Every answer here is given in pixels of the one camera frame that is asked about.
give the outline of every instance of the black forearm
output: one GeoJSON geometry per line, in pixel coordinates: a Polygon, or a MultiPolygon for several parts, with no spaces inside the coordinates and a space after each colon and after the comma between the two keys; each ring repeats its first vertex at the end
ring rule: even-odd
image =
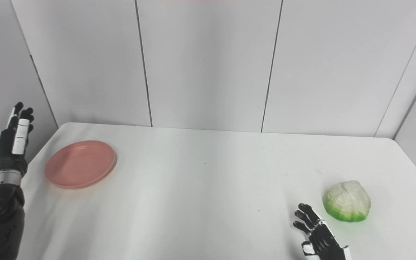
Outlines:
{"type": "Polygon", "coordinates": [[[25,212],[22,189],[0,184],[0,260],[15,260],[22,239],[25,212]]]}

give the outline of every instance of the white finger segment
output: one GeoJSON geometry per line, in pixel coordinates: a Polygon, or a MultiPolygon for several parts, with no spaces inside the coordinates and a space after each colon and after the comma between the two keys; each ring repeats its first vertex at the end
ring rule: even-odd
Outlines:
{"type": "Polygon", "coordinates": [[[352,260],[349,246],[343,247],[343,252],[345,260],[352,260]]]}
{"type": "Polygon", "coordinates": [[[10,112],[9,120],[7,120],[7,128],[9,127],[10,120],[12,119],[12,117],[16,116],[16,115],[14,115],[14,113],[15,113],[15,107],[13,107],[12,111],[10,112]]]}
{"type": "Polygon", "coordinates": [[[25,152],[29,125],[30,121],[25,118],[18,121],[17,132],[15,134],[14,145],[12,147],[12,153],[14,155],[22,155],[23,152],[25,152]]]}

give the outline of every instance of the robotic finger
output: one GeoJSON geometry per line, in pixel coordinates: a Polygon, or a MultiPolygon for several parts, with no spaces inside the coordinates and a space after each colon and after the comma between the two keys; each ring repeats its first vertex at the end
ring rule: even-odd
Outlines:
{"type": "Polygon", "coordinates": [[[308,241],[302,243],[307,259],[351,260],[349,247],[341,248],[325,220],[307,204],[299,204],[295,216],[304,223],[295,221],[294,227],[306,233],[308,241]]]}

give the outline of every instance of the panel seam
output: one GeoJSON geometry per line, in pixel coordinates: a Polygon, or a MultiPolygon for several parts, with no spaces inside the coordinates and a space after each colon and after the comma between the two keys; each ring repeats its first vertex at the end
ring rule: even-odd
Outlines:
{"type": "Polygon", "coordinates": [[[266,108],[267,108],[267,101],[268,101],[268,98],[269,98],[270,80],[272,78],[272,68],[274,66],[274,58],[276,56],[276,47],[277,47],[277,38],[279,36],[280,20],[282,18],[282,7],[283,7],[283,0],[280,3],[279,22],[277,23],[276,39],[274,41],[274,50],[272,51],[272,61],[271,61],[271,65],[270,65],[269,81],[268,81],[268,84],[267,84],[266,101],[264,102],[263,120],[261,122],[261,133],[263,132],[263,127],[264,127],[264,117],[266,117],[266,108]]]}
{"type": "Polygon", "coordinates": [[[137,7],[137,0],[134,0],[134,5],[136,8],[136,18],[137,18],[137,29],[139,31],[139,42],[140,42],[140,52],[142,54],[142,66],[144,69],[144,80],[146,83],[146,92],[147,92],[147,104],[149,108],[149,117],[150,117],[150,126],[153,127],[153,121],[152,121],[152,109],[150,108],[150,95],[149,95],[149,87],[147,82],[147,70],[146,70],[146,61],[144,59],[144,46],[142,45],[142,33],[140,31],[140,19],[139,19],[139,10],[137,7]]]}
{"type": "Polygon", "coordinates": [[[403,79],[403,77],[404,77],[404,74],[406,74],[406,70],[407,70],[407,68],[409,67],[409,64],[410,64],[410,62],[411,62],[411,60],[412,60],[412,57],[413,57],[413,54],[415,53],[415,51],[416,51],[416,43],[415,43],[415,46],[414,46],[414,48],[413,48],[413,50],[412,50],[412,53],[411,53],[411,55],[410,55],[410,57],[409,57],[408,61],[407,61],[406,67],[404,68],[404,70],[403,70],[403,72],[402,72],[402,74],[401,74],[401,77],[400,77],[400,79],[399,79],[399,81],[398,81],[398,84],[396,85],[396,89],[394,89],[393,95],[391,96],[391,99],[390,99],[390,100],[389,100],[389,102],[388,102],[388,106],[386,107],[385,113],[384,113],[384,114],[383,114],[383,116],[381,117],[380,123],[378,124],[377,130],[375,131],[375,134],[373,135],[373,137],[376,137],[376,135],[378,134],[378,130],[380,130],[380,126],[381,126],[381,124],[383,123],[383,120],[385,119],[386,113],[388,112],[388,109],[389,109],[389,107],[390,107],[390,105],[391,105],[391,102],[393,101],[394,96],[396,95],[396,92],[398,91],[399,85],[400,85],[400,84],[401,84],[401,82],[402,82],[402,79],[403,79]]]}

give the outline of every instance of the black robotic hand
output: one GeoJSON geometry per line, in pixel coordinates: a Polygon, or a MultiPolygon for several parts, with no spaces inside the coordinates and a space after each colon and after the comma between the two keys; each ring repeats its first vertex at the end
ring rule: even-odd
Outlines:
{"type": "Polygon", "coordinates": [[[0,132],[0,260],[15,260],[22,240],[25,213],[20,182],[27,172],[25,150],[33,130],[33,109],[18,102],[7,128],[0,132]]]}
{"type": "Polygon", "coordinates": [[[28,134],[33,130],[31,122],[35,118],[31,107],[25,110],[22,108],[22,102],[14,106],[7,128],[0,132],[0,170],[13,169],[24,176],[28,167],[25,160],[28,134]]]}
{"type": "Polygon", "coordinates": [[[302,243],[303,253],[308,259],[351,260],[349,247],[340,247],[325,220],[311,206],[301,203],[298,208],[295,216],[304,223],[295,221],[293,225],[309,236],[309,241],[302,243]]]}

